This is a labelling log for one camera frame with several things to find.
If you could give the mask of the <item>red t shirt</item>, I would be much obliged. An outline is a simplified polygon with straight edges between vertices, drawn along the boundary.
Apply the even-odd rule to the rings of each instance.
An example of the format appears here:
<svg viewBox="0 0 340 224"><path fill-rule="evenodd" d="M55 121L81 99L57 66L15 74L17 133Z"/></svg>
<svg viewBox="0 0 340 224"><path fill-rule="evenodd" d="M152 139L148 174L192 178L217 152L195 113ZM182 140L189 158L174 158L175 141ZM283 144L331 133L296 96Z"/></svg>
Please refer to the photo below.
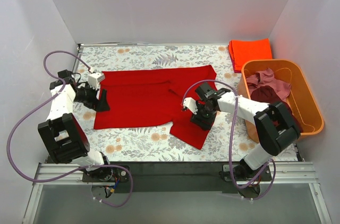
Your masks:
<svg viewBox="0 0 340 224"><path fill-rule="evenodd" d="M183 97L198 96L192 85L217 76L211 65L159 70L105 71L100 84L107 91L109 111L97 112L94 129L160 126L171 122L170 134L201 149L208 135L182 110Z"/></svg>

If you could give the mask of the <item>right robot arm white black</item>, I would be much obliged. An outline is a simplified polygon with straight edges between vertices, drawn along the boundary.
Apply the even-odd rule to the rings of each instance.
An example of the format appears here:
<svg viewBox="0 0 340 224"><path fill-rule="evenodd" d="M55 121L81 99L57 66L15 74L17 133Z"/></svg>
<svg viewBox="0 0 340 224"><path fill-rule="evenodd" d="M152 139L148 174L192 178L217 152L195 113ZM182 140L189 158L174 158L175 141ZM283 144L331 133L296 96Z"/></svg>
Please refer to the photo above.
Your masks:
<svg viewBox="0 0 340 224"><path fill-rule="evenodd" d="M301 130L282 101L273 104L254 101L237 94L224 82L222 88L215 90L210 86L211 82L211 79L201 80L191 85L199 99L183 96L183 110L189 110L191 122L203 130L212 127L217 112L231 113L233 119L241 118L255 126L258 145L238 165L234 166L229 160L227 171L233 183L246 179L247 185L251 185L270 163L274 163L274 156L300 137Z"/></svg>

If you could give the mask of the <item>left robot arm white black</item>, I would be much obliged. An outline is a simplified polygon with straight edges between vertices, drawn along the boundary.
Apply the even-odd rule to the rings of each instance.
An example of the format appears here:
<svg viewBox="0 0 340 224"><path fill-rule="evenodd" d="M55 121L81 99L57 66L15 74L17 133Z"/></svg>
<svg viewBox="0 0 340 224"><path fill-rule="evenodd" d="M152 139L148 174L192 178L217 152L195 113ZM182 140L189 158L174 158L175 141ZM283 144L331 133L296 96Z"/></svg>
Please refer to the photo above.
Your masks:
<svg viewBox="0 0 340 224"><path fill-rule="evenodd" d="M75 163L84 166L83 172L90 178L106 182L113 177L108 158L90 147L87 136L73 114L73 104L82 103L96 112L109 111L107 91L97 96L105 76L100 72L89 74L87 81L77 82L73 72L58 72L50 92L51 109L45 122L38 125L38 133L53 163Z"/></svg>

